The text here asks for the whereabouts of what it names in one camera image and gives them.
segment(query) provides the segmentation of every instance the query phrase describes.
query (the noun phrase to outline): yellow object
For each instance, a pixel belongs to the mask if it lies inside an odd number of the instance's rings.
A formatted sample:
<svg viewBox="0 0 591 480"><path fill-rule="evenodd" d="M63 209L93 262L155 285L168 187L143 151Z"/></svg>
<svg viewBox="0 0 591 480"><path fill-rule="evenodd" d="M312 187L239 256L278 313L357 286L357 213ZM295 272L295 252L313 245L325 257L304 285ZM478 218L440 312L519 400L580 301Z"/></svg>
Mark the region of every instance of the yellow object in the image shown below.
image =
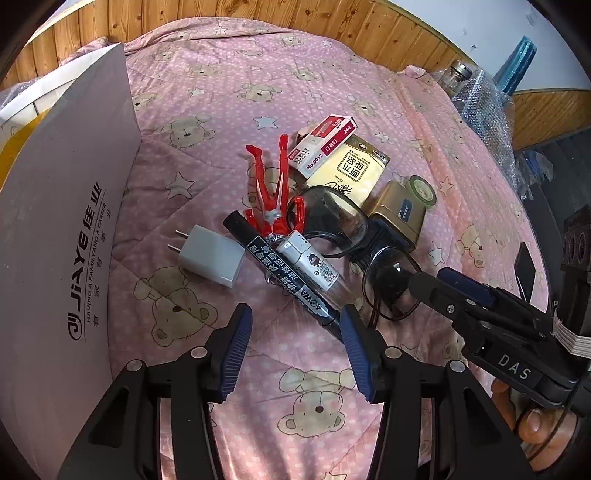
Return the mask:
<svg viewBox="0 0 591 480"><path fill-rule="evenodd" d="M361 207L389 161L389 156L353 134L329 155L306 186L326 185Z"/></svg>
<svg viewBox="0 0 591 480"><path fill-rule="evenodd" d="M17 155L21 151L22 146L29 138L29 135L33 133L33 130L39 125L39 122L43 120L49 109L37 115L28 124L22 127L17 133L15 133L8 141L4 144L4 148L0 152L0 189L4 186L8 172L17 159Z"/></svg>

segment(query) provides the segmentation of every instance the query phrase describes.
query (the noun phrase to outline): bubble wrap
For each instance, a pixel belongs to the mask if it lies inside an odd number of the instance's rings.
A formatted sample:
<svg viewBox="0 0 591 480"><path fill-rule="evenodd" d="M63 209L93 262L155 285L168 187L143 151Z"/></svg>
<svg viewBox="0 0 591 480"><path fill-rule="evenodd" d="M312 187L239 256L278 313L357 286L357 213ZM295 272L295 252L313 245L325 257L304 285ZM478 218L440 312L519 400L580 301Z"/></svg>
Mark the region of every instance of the bubble wrap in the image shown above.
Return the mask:
<svg viewBox="0 0 591 480"><path fill-rule="evenodd" d="M492 77L475 65L474 72L452 102L466 123L486 145L501 168L513 191L521 200L531 199L528 184L523 179L513 156L511 136L515 119L512 98L499 90ZM434 76L440 78L443 71Z"/></svg>

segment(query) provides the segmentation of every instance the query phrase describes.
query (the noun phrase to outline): white wall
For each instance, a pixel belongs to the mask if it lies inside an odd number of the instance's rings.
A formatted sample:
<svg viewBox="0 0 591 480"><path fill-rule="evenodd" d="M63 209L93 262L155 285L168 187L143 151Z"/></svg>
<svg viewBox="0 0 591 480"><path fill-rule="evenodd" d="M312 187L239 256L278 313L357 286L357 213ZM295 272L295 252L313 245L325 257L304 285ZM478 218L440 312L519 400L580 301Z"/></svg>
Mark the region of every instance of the white wall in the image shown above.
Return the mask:
<svg viewBox="0 0 591 480"><path fill-rule="evenodd" d="M523 35L538 51L518 90L591 89L569 46L526 0L395 0L495 74Z"/></svg>

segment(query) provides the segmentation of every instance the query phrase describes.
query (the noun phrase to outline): red toy figure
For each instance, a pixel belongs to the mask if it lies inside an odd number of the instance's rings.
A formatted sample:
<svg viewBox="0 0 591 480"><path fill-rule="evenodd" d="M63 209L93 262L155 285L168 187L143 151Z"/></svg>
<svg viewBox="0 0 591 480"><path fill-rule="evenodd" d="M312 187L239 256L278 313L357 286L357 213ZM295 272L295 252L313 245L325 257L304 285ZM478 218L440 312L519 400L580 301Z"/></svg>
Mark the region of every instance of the red toy figure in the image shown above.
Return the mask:
<svg viewBox="0 0 591 480"><path fill-rule="evenodd" d="M275 194L269 194L265 185L265 166L262 162L262 150L254 145L247 145L246 149L255 157L255 181L256 181L256 200L262 211L262 226L258 225L252 209L244 213L248 222L271 243L280 241L291 233L287 224L287 202L289 200L289 184L287 173L289 163L287 158L287 141L289 137L285 134L279 137L279 181L277 182L277 191ZM300 233L304 229L304 200L300 196L294 197L296 203L295 227Z"/></svg>

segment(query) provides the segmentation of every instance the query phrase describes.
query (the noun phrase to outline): blue object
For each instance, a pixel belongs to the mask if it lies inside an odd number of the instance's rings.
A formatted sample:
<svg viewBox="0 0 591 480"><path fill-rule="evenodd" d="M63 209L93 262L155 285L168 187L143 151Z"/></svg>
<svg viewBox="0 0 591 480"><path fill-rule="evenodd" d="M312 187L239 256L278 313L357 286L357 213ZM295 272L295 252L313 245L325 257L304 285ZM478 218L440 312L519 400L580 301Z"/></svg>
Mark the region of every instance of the blue object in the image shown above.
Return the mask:
<svg viewBox="0 0 591 480"><path fill-rule="evenodd" d="M495 298L489 291L489 287L453 268L443 267L437 272L437 278L450 287L455 288L481 307L491 309L495 305Z"/></svg>
<svg viewBox="0 0 591 480"><path fill-rule="evenodd" d="M340 314L340 334L343 337L349 363L353 369L357 389L365 396L365 400L371 401L374 397L371 365L347 309L343 309Z"/></svg>
<svg viewBox="0 0 591 480"><path fill-rule="evenodd" d="M528 37L523 37L493 78L498 89L513 95L537 51L535 44Z"/></svg>
<svg viewBox="0 0 591 480"><path fill-rule="evenodd" d="M238 320L238 327L232 336L230 346L222 362L221 382L219 391L224 400L234 391L240 367L246 354L246 347L252 333L252 310L249 306L244 308L242 316Z"/></svg>

